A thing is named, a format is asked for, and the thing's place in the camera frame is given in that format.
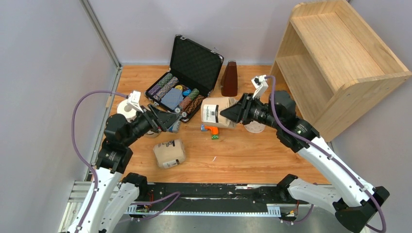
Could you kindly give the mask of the brown roll front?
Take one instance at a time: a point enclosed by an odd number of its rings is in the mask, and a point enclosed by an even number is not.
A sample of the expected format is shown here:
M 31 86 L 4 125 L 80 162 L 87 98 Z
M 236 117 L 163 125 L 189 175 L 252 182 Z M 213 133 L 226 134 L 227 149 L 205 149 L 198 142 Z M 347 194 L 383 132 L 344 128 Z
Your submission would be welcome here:
M 157 165 L 168 169 L 186 161 L 185 147 L 181 139 L 156 144 L 153 148 Z

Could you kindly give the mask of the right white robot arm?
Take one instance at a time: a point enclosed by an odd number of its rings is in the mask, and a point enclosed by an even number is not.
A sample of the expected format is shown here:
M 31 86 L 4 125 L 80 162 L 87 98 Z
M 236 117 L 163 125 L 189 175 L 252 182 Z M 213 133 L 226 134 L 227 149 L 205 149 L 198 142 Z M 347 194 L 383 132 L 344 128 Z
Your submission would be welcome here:
M 286 91 L 275 91 L 268 103 L 245 93 L 236 104 L 221 110 L 220 116 L 243 125 L 255 121 L 276 129 L 279 141 L 309 161 L 334 187 L 328 190 L 289 174 L 277 190 L 282 202 L 311 203 L 332 213 L 349 231 L 361 232 L 375 214 L 381 214 L 389 191 L 356 174 L 295 109 L 295 101 Z

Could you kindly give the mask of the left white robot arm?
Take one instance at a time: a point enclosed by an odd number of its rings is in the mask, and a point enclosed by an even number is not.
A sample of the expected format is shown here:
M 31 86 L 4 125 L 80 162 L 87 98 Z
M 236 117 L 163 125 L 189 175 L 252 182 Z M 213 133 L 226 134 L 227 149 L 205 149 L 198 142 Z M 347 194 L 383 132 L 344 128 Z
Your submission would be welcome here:
M 122 114 L 106 120 L 105 139 L 85 200 L 68 233 L 110 233 L 136 200 L 148 197 L 147 178 L 137 173 L 124 175 L 133 155 L 130 146 L 147 132 L 166 132 L 179 124 L 181 115 L 164 112 L 152 104 L 128 121 Z

